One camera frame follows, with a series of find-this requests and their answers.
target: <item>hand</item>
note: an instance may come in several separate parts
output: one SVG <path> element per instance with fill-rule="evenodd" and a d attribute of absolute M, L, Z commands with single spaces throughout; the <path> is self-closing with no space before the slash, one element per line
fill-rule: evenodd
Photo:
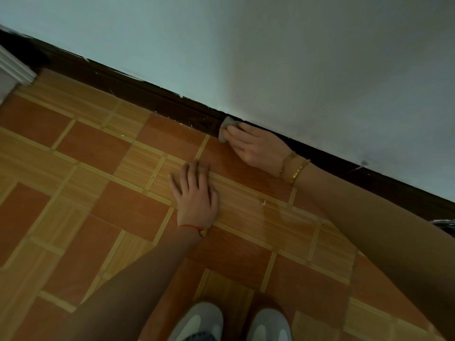
<path fill-rule="evenodd" d="M 288 145 L 270 131 L 246 123 L 238 126 L 222 130 L 235 153 L 248 165 L 279 177 L 283 161 L 292 153 Z"/>
<path fill-rule="evenodd" d="M 218 212 L 218 192 L 213 187 L 208 187 L 208 169 L 202 168 L 197 183 L 197 160 L 188 169 L 185 164 L 180 171 L 180 192 L 174 177 L 169 174 L 169 185 L 177 200 L 177 224 L 193 225 L 208 229 L 212 226 Z"/>

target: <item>floor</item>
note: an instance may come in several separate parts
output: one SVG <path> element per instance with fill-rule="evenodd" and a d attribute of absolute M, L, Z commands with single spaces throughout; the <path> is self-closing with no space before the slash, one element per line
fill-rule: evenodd
<path fill-rule="evenodd" d="M 299 191 L 217 139 L 44 70 L 0 107 L 0 340 L 45 340 L 176 228 L 169 172 L 199 158 L 221 196 L 140 340 L 164 340 L 193 301 L 236 340 L 281 306 L 295 340 L 442 340 Z"/>

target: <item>wall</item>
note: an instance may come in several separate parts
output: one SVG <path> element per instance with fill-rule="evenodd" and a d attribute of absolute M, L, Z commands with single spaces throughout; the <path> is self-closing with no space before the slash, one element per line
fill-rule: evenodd
<path fill-rule="evenodd" d="M 0 23 L 455 201 L 452 0 L 0 0 Z"/>

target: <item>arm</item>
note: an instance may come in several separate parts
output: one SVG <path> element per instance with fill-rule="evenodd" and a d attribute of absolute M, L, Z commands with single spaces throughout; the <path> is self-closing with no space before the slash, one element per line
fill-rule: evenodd
<path fill-rule="evenodd" d="M 207 186 L 207 170 L 196 180 L 197 162 L 182 168 L 177 188 L 169 177 L 178 203 L 178 225 L 208 229 L 218 211 L 218 193 Z M 169 285 L 187 252 L 201 239 L 199 231 L 179 227 L 167 241 L 158 244 L 105 283 L 71 315 L 54 334 L 54 341 L 137 340 L 151 312 Z"/>
<path fill-rule="evenodd" d="M 223 135 L 239 157 L 278 177 L 291 149 L 274 134 L 245 123 Z M 287 162 L 290 182 L 306 161 Z M 455 241 L 424 219 L 308 164 L 293 185 L 305 191 L 341 232 L 403 292 L 447 338 L 455 339 Z"/>

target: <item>shoe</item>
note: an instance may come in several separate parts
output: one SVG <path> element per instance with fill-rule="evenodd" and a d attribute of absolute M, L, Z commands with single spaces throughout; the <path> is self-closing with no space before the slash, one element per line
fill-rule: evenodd
<path fill-rule="evenodd" d="M 275 309 L 262 309 L 251 322 L 247 341 L 292 341 L 286 317 Z"/>
<path fill-rule="evenodd" d="M 201 302 L 190 309 L 177 323 L 168 341 L 183 341 L 197 333 L 212 334 L 216 341 L 221 341 L 223 332 L 223 313 L 214 304 Z"/>

